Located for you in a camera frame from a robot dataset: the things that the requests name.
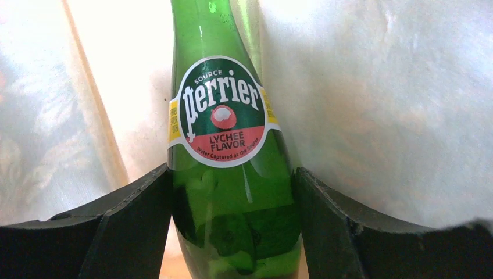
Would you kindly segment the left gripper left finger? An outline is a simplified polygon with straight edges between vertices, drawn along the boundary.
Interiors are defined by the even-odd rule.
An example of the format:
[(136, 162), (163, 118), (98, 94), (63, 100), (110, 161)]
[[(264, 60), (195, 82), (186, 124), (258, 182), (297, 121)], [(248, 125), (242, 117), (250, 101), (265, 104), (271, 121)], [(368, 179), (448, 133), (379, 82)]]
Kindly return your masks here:
[(46, 221), (1, 227), (2, 278), (158, 278), (171, 216), (166, 165)]

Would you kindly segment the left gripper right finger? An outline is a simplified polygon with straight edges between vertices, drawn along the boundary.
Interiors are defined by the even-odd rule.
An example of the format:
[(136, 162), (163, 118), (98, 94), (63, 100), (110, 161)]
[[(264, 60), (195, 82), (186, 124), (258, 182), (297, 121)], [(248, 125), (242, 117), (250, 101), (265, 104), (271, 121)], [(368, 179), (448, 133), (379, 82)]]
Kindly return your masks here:
[(492, 221), (429, 228), (380, 213), (299, 168), (311, 278), (491, 278)]

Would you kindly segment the green bottle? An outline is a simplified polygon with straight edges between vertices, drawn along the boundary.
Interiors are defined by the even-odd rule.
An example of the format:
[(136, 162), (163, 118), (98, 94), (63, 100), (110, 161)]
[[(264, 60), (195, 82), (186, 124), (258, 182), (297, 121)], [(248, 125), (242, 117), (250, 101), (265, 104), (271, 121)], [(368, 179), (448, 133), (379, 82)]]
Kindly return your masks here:
[(167, 164), (192, 278), (296, 278), (293, 170), (229, 1), (173, 1)]

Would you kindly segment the beige canvas tote bag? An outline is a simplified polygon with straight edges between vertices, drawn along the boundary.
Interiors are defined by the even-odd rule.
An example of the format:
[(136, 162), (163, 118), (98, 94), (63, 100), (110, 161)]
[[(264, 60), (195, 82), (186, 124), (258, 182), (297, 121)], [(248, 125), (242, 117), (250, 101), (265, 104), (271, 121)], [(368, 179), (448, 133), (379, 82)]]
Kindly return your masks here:
[[(1, 2), (1, 227), (170, 173), (172, 2)], [(423, 227), (492, 221), (491, 1), (229, 3), (293, 170), (299, 264), (299, 168)]]

